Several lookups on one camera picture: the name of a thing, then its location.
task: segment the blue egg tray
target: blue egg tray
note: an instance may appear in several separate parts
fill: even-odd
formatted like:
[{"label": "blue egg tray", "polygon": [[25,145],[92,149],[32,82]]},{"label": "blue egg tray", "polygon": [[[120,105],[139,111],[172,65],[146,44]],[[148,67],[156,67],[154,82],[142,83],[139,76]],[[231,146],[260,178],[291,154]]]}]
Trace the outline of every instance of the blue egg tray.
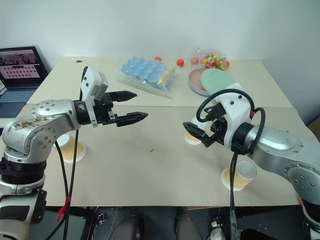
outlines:
[{"label": "blue egg tray", "polygon": [[124,63],[121,72],[145,85],[157,86],[157,80],[166,71],[168,65],[161,61],[134,56]]}]

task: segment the laptop screen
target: laptop screen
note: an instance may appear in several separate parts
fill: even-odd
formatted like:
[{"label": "laptop screen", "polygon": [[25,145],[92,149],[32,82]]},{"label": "laptop screen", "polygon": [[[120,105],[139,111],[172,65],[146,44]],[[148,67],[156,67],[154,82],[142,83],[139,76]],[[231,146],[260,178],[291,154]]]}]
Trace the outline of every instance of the laptop screen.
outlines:
[{"label": "laptop screen", "polygon": [[35,47],[0,49],[0,77],[6,88],[37,87],[47,75]]}]

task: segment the green plate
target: green plate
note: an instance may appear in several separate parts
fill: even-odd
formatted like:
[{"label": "green plate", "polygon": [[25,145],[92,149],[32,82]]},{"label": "green plate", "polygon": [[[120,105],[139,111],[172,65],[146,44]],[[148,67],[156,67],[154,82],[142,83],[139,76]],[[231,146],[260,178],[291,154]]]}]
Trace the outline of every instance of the green plate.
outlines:
[{"label": "green plate", "polygon": [[205,70],[201,74],[201,84],[211,95],[234,83],[235,81],[225,71],[216,68]]}]

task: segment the laptop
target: laptop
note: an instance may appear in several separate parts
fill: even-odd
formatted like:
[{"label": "laptop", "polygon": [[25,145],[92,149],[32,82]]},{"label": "laptop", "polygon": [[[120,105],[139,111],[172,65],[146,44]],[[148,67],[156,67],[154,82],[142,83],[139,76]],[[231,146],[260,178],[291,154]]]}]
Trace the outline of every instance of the laptop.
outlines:
[{"label": "laptop", "polygon": [[0,118],[15,118],[47,75],[34,46],[0,49]]}]

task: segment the plastic bag of candy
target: plastic bag of candy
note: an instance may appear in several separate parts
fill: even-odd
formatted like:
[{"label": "plastic bag of candy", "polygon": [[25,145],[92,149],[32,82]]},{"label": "plastic bag of candy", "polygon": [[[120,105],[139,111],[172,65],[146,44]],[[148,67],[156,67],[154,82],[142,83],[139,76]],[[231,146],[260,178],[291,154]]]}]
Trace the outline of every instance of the plastic bag of candy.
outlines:
[{"label": "plastic bag of candy", "polygon": [[191,65],[198,68],[220,69],[225,71],[230,66],[225,54],[219,50],[208,49],[200,50],[198,46],[194,47]]},{"label": "plastic bag of candy", "polygon": [[129,58],[120,67],[124,76],[121,81],[146,92],[170,98],[167,86],[173,79],[175,68],[160,59],[137,56]]}]

